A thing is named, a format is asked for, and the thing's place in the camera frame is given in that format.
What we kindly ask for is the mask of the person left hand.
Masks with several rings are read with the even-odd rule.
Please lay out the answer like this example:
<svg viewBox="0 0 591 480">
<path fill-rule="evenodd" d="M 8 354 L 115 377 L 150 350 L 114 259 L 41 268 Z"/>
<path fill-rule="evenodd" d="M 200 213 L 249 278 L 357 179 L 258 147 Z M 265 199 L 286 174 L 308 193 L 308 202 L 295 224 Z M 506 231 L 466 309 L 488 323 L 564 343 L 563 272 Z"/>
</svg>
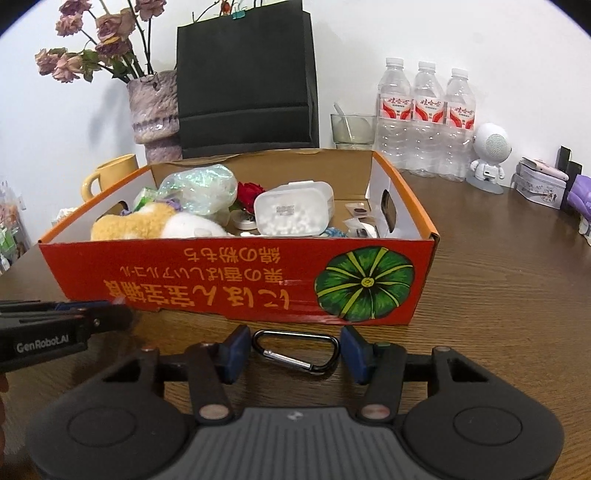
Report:
<svg viewBox="0 0 591 480">
<path fill-rule="evenodd" d="M 9 390 L 9 383 L 5 374 L 0 375 L 0 393 L 5 394 Z M 6 436 L 4 432 L 4 424 L 6 421 L 6 409 L 3 397 L 0 397 L 0 457 L 4 459 L 4 451 L 6 444 Z"/>
</svg>

